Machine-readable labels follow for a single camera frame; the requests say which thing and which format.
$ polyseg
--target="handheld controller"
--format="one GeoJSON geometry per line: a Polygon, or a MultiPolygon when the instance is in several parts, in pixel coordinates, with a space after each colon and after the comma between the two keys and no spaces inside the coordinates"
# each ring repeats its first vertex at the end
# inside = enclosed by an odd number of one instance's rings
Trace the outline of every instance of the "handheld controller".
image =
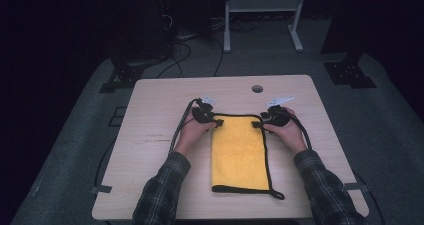
{"type": "Polygon", "coordinates": [[[213,116],[215,114],[212,112],[212,109],[213,109],[212,105],[208,103],[203,103],[202,101],[199,101],[199,100],[196,101],[196,103],[199,105],[199,107],[193,108],[192,113],[193,113],[194,119],[197,122],[199,123],[215,122],[216,127],[222,126],[222,124],[224,123],[224,120],[213,119],[213,116]]]}
{"type": "Polygon", "coordinates": [[[261,113],[264,122],[252,122],[254,128],[263,127],[264,124],[271,124],[278,127],[283,127],[290,121],[289,112],[279,105],[268,108],[268,112],[261,113]]]}

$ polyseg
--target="gray carpet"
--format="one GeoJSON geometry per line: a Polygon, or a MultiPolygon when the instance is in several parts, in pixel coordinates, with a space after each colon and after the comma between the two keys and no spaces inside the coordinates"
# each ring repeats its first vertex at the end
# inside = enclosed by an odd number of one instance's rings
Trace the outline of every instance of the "gray carpet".
{"type": "MultiPolygon", "coordinates": [[[[383,67],[368,55],[362,57],[359,66],[377,88],[333,85],[323,62],[340,60],[343,54],[320,55],[329,23],[330,20],[300,21],[298,32],[303,53],[294,50],[287,31],[288,21],[264,22],[258,30],[232,33],[232,52],[224,54],[217,76],[311,76],[352,169],[372,190],[386,224],[421,224],[423,123],[390,82],[383,67]]],[[[222,43],[222,32],[215,37],[222,43]]],[[[185,44],[191,47],[191,55],[181,62],[183,76],[212,76],[221,56],[218,43],[194,39],[185,44]]],[[[176,46],[177,60],[186,54],[186,47],[176,46]]],[[[146,69],[143,78],[156,78],[172,63],[169,60],[146,69]]],[[[118,127],[110,127],[109,121],[116,107],[127,106],[132,92],[118,89],[114,93],[99,93],[112,70],[110,60],[104,61],[87,83],[12,224],[106,224],[91,217],[95,198],[90,191],[102,155],[119,131],[118,127]]],[[[161,77],[179,74],[178,68],[172,67],[161,77]]],[[[365,197],[370,208],[369,223],[380,224],[371,197],[365,197]]],[[[299,222],[313,224],[311,219],[299,222]]]]}

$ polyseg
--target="black tape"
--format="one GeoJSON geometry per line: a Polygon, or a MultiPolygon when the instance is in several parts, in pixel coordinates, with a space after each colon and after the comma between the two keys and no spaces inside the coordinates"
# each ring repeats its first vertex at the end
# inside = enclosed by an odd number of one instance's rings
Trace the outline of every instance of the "black tape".
{"type": "Polygon", "coordinates": [[[112,187],[103,186],[103,185],[100,185],[99,187],[93,187],[93,189],[91,189],[91,193],[93,194],[98,194],[99,192],[110,193],[111,191],[112,191],[112,187]]]}
{"type": "Polygon", "coordinates": [[[344,189],[346,191],[349,191],[349,190],[361,190],[361,192],[363,192],[363,193],[369,192],[369,189],[368,189],[367,186],[365,186],[365,185],[362,185],[361,186],[358,183],[345,183],[344,184],[344,189]]]}

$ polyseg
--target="hand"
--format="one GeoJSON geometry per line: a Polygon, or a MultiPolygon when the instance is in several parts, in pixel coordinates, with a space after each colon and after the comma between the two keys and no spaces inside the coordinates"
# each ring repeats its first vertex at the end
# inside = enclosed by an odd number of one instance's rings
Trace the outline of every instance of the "hand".
{"type": "MultiPolygon", "coordinates": [[[[294,111],[290,108],[286,108],[287,111],[295,115],[294,111]]],[[[277,134],[283,143],[288,146],[294,154],[297,154],[303,150],[306,150],[305,141],[303,140],[302,131],[295,122],[290,120],[285,126],[277,127],[270,124],[264,124],[264,129],[274,132],[277,134]]]]}
{"type": "Polygon", "coordinates": [[[190,148],[200,139],[202,134],[208,129],[215,128],[216,123],[197,122],[193,117],[192,110],[190,109],[184,124],[185,125],[181,129],[180,138],[177,145],[175,146],[174,151],[187,156],[190,148]]]}

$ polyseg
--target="flannel sleeve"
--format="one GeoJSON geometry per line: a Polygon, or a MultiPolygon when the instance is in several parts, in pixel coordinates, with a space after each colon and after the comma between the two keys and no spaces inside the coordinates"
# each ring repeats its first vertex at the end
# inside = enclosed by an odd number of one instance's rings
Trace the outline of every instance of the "flannel sleeve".
{"type": "Polygon", "coordinates": [[[180,153],[171,153],[158,174],[147,181],[133,213],[135,225],[173,224],[181,184],[190,170],[189,161],[180,153]]]}
{"type": "Polygon", "coordinates": [[[305,184],[316,224],[367,224],[356,211],[343,183],[325,168],[315,151],[296,154],[294,163],[305,184]]]}

